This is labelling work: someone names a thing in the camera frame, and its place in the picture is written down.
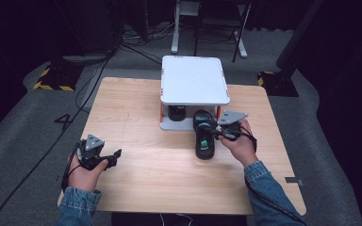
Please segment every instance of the person's left hand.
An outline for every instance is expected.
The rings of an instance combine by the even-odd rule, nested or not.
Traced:
[[[83,167],[78,167],[75,169],[69,177],[69,186],[82,189],[85,191],[93,192],[98,183],[98,178],[101,173],[105,170],[108,161],[105,159],[95,167],[95,169],[89,171]],[[72,164],[70,165],[69,171],[72,171],[74,168],[80,165],[77,154],[74,155],[72,159]]]

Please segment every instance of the person's right hand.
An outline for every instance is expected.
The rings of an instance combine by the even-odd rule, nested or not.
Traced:
[[[77,154],[72,159],[70,170],[75,169],[69,177],[69,186],[78,188],[81,190],[93,192],[98,183],[99,176],[105,170],[108,161],[105,159],[95,167],[95,169],[89,171],[83,167],[78,167],[80,162],[78,161]]]
[[[239,120],[239,125],[249,131],[251,135],[253,134],[251,126],[246,119]],[[223,136],[219,136],[219,140],[231,151],[231,154],[243,165],[243,167],[258,160],[255,155],[254,144],[248,137],[240,136],[237,140],[231,141]]]

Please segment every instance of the jeans jacket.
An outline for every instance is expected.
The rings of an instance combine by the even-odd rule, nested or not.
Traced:
[[[261,161],[254,162],[244,169],[245,180],[251,189],[298,218],[302,218],[286,196],[283,188],[274,180]],[[92,217],[101,199],[101,192],[87,192],[67,187],[59,206],[60,217],[56,225],[92,225]],[[261,201],[253,192],[248,192],[256,225],[303,225]]]

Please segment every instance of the table top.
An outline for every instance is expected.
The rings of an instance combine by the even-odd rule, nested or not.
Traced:
[[[298,185],[286,183],[285,177],[294,173],[266,91],[238,85],[228,85],[228,90],[231,102],[223,109],[249,114],[258,158],[304,214]],[[160,105],[158,80],[102,80],[82,138],[93,134],[104,140],[102,156],[123,152],[117,166],[99,178],[97,189],[103,197],[98,210],[252,214],[238,160],[218,140],[213,158],[197,158],[194,132],[160,129]]]

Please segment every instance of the sleeve cuff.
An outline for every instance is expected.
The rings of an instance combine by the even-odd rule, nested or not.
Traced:
[[[79,209],[81,211],[94,212],[102,193],[99,190],[89,192],[74,187],[67,187],[60,205]]]
[[[245,172],[245,178],[249,183],[251,183],[258,177],[270,173],[264,166],[262,161],[256,161],[251,165],[246,166],[243,170]]]

